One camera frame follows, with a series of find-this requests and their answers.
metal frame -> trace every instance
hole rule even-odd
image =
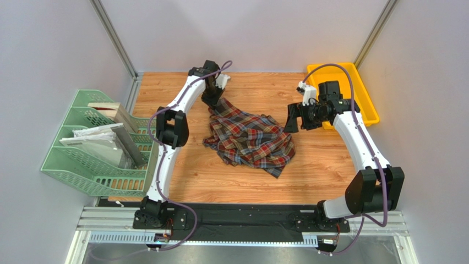
[[[132,228],[135,207],[84,207],[78,222],[77,231],[70,247],[66,263],[79,264],[83,261],[88,243],[119,243],[119,244],[159,244],[152,242],[155,233],[164,230],[136,230]],[[375,218],[382,213],[371,214]],[[342,234],[353,237],[359,228],[361,218],[349,219],[351,232]],[[303,242],[294,243],[254,243],[232,241],[188,241],[187,245],[216,246],[274,246],[274,247],[305,247],[317,246],[318,236],[335,235],[335,233],[303,232]],[[401,212],[389,212],[388,225],[377,228],[376,224],[366,218],[361,235],[394,237],[399,258],[403,264],[418,263],[407,226]]]
[[[124,49],[124,46],[122,45],[121,40],[119,39],[119,36],[117,36],[116,30],[114,29],[114,26],[111,23],[111,19],[107,15],[107,12],[101,0],[90,0],[90,2],[96,11],[96,14],[100,18],[102,25],[104,26],[104,29],[106,30],[109,36],[109,39],[111,40],[112,44],[114,44],[114,47],[116,48],[119,57],[124,63],[124,66],[129,72],[130,77],[135,80],[138,76],[138,73],[135,70],[134,65],[130,61],[129,55],[127,55],[127,52]]]
[[[133,112],[138,91],[140,89],[143,74],[138,73],[130,58],[125,51],[117,33],[114,29],[109,16],[101,0],[90,0],[96,14],[100,18],[108,36],[113,43],[118,55],[120,56],[129,75],[132,77],[132,86],[129,97],[126,102],[126,110]],[[362,65],[368,52],[375,43],[378,35],[382,31],[390,14],[394,10],[398,0],[388,0],[383,11],[379,15],[373,29],[368,35],[363,47],[355,59],[357,69]],[[88,243],[106,242],[106,243],[128,243],[128,244],[146,244],[150,237],[155,233],[163,233],[164,230],[135,230],[132,228],[134,213],[137,208],[129,207],[84,207],[81,218],[77,225],[77,230],[70,246],[66,263],[82,263]],[[375,218],[382,217],[382,213],[372,214]],[[358,230],[361,218],[349,219],[351,233],[353,235]],[[303,232],[304,242],[302,243],[232,243],[227,241],[204,242],[189,241],[186,244],[191,245],[234,245],[234,246],[308,246],[312,247],[317,243],[317,235],[334,235],[333,233],[308,233]],[[407,226],[403,215],[398,211],[389,212],[389,220],[386,228],[377,228],[376,225],[366,218],[361,235],[372,236],[393,236],[399,252],[402,263],[418,263]]]
[[[392,11],[396,7],[397,2],[398,0],[388,0],[386,5],[384,6],[383,11],[381,11],[381,14],[378,17],[378,20],[374,24],[373,29],[371,30],[370,34],[367,37],[367,40],[363,44],[362,49],[360,50],[360,52],[357,55],[357,58],[353,62],[357,69],[360,68],[363,61],[365,60],[365,57],[368,55],[368,52],[371,50],[371,47],[373,47],[374,42],[378,38],[389,16],[391,15]]]
[[[126,110],[128,113],[134,112],[135,102],[137,101],[138,91],[140,90],[141,80],[143,73],[138,73],[138,76],[133,79],[132,86],[130,87],[129,97],[126,101]]]

metal pole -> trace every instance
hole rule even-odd
[[[384,27],[384,24],[386,24],[386,21],[388,20],[389,16],[392,13],[392,10],[396,6],[396,3],[398,0],[388,0],[386,3],[383,11],[379,15],[378,20],[374,24],[373,29],[371,30],[370,34],[368,35],[367,40],[363,44],[362,49],[358,53],[357,58],[355,59],[355,67],[360,68],[362,65],[363,61],[365,60],[365,57],[368,55],[368,52],[370,51],[371,47],[373,46],[374,42],[378,38],[379,34],[381,33],[381,30]]]
[[[127,52],[122,46],[121,40],[117,36],[116,30],[112,26],[111,20],[109,19],[109,16],[107,15],[101,0],[90,0],[90,2],[95,8],[96,14],[100,18],[102,25],[106,29],[106,32],[109,35],[109,38],[111,39],[112,43],[114,44],[114,47],[116,48],[117,53],[119,54],[122,62],[124,63],[124,66],[129,72],[130,77],[132,77],[132,79],[135,81],[138,76],[137,71],[135,70],[134,65],[130,61],[129,55],[127,55]]]
[[[138,97],[138,90],[140,89],[141,80],[143,78],[143,73],[139,73],[137,78],[132,82],[132,87],[130,88],[129,98],[126,103],[126,110],[130,114],[134,112],[135,102]]]

book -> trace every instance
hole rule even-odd
[[[103,116],[109,118],[116,123],[122,123],[125,129],[130,133],[137,133],[138,128],[132,122],[130,114],[120,103],[89,103],[88,107],[92,107],[100,112]]]
[[[109,130],[116,133],[120,143],[123,146],[123,149],[131,157],[131,159],[133,160],[133,162],[135,163],[137,167],[140,167],[146,164],[146,161],[143,158],[143,155],[138,150],[137,145],[130,137],[129,132],[127,131],[127,129],[125,129],[123,123],[102,125],[102,126],[98,126],[95,128],[75,130],[73,131],[73,134],[76,138],[80,138],[83,136],[99,135],[102,133],[109,132]]]
[[[59,142],[66,147],[81,149],[117,168],[133,169],[135,167],[132,158],[112,130],[96,135],[63,138]]]

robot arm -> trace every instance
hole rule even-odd
[[[163,156],[164,148],[159,146],[158,161],[156,168],[160,168],[160,188],[165,197],[169,196],[171,175],[177,156],[181,151],[189,137],[189,128],[186,115],[189,113],[195,100],[202,95],[202,101],[210,107],[216,107],[216,104],[225,90],[225,86],[230,79],[226,74],[219,74],[207,79],[200,77],[219,70],[219,66],[215,62],[206,61],[201,68],[194,67],[189,71],[189,76],[183,87],[189,89],[181,89],[176,98],[168,104],[168,107],[175,106],[157,116],[156,137],[164,144],[171,146],[166,148],[165,159]],[[168,121],[174,119],[174,125],[168,124]],[[157,169],[155,170],[153,179],[156,179]],[[165,199],[156,189],[156,181],[153,180],[150,189],[146,193],[148,198],[153,201],[164,202]]]
[[[322,127],[322,122],[330,122],[344,140],[356,171],[355,178],[343,196],[318,203],[318,210],[322,211],[321,221],[331,223],[330,219],[382,212],[383,188],[377,185],[377,181],[386,185],[388,210],[394,210],[402,189],[404,173],[400,167],[392,167],[379,152],[363,124],[358,106],[355,105],[352,109],[351,101],[343,99],[340,94],[339,82],[329,81],[319,84],[318,101],[314,87],[300,82],[297,90],[303,95],[303,101],[288,105],[285,132],[298,132],[297,117],[301,117],[301,128],[306,130]],[[352,111],[355,111],[358,125]],[[385,183],[381,181],[375,158],[384,171]]]

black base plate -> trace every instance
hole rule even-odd
[[[116,204],[106,199],[101,199],[99,203],[99,206],[114,205]],[[301,232],[337,232],[335,226],[330,230],[320,230],[315,226],[315,205],[185,205],[190,206],[198,216],[197,230],[189,239],[192,241],[300,242],[303,241]],[[139,203],[126,204],[126,207],[132,206],[139,207]],[[173,204],[169,204],[168,208],[174,208],[174,211],[169,211],[170,216],[174,217],[172,219],[175,232],[172,239],[181,240],[194,226],[194,216],[186,209]],[[181,221],[184,217],[181,217],[181,213],[186,214],[184,221]],[[340,232],[350,232],[348,223],[340,222]]]

